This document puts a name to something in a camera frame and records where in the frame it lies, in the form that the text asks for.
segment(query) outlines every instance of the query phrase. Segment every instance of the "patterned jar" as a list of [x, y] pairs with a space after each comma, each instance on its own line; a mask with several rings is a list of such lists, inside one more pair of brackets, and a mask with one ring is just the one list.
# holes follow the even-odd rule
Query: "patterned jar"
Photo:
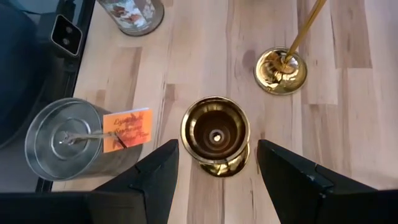
[[117, 23], [131, 36], [145, 35], [155, 30], [163, 20], [164, 6], [160, 0], [98, 0]]

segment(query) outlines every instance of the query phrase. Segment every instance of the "round brass base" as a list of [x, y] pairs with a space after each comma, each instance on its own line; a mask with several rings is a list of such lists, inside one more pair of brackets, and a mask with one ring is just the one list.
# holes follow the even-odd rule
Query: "round brass base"
[[231, 177], [241, 171], [249, 160], [250, 148], [247, 145], [238, 157], [222, 164], [206, 164], [199, 162], [200, 167], [215, 177]]
[[232, 100], [209, 96], [192, 104], [181, 123], [185, 149], [207, 173], [229, 177], [241, 171], [249, 158], [250, 125]]
[[297, 91], [305, 82], [307, 65], [296, 53], [284, 63], [287, 52], [285, 47], [274, 47], [265, 51], [257, 61], [254, 78], [268, 93], [288, 95]]

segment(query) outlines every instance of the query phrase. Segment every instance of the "gold rod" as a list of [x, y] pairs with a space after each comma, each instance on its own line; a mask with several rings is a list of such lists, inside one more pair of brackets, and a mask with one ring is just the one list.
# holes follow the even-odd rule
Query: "gold rod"
[[297, 47], [299, 47], [301, 41], [303, 41], [303, 38], [307, 34], [308, 30], [310, 29], [315, 18], [318, 16], [322, 7], [325, 5], [325, 2], [326, 0], [317, 0], [316, 3], [313, 5], [310, 15], [307, 18], [307, 21], [305, 22], [304, 26], [301, 28], [300, 32], [298, 32], [296, 38], [293, 41], [292, 46], [287, 52], [287, 55], [284, 60], [285, 63], [287, 63], [290, 59], [292, 59], [292, 55], [294, 54], [294, 52], [296, 52]]

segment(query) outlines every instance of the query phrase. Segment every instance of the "tin can lid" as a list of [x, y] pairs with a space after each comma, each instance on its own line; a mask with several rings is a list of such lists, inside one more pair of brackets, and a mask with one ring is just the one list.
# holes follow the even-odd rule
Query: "tin can lid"
[[89, 102], [65, 98], [46, 106], [30, 124], [25, 156], [43, 179], [68, 180], [81, 174], [102, 151], [102, 139], [65, 144], [66, 133], [102, 131], [102, 114]]

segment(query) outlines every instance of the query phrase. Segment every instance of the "brass stand base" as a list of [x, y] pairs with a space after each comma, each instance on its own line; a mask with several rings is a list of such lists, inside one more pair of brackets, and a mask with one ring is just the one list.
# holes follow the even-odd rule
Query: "brass stand base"
[[257, 61], [254, 78], [266, 92], [288, 95], [304, 84], [307, 65], [296, 53], [287, 63], [283, 63], [288, 51], [285, 47], [275, 47], [264, 52]]
[[240, 172], [249, 160], [250, 148], [246, 146], [242, 154], [224, 164], [205, 164], [199, 162], [200, 167], [215, 177], [231, 177]]

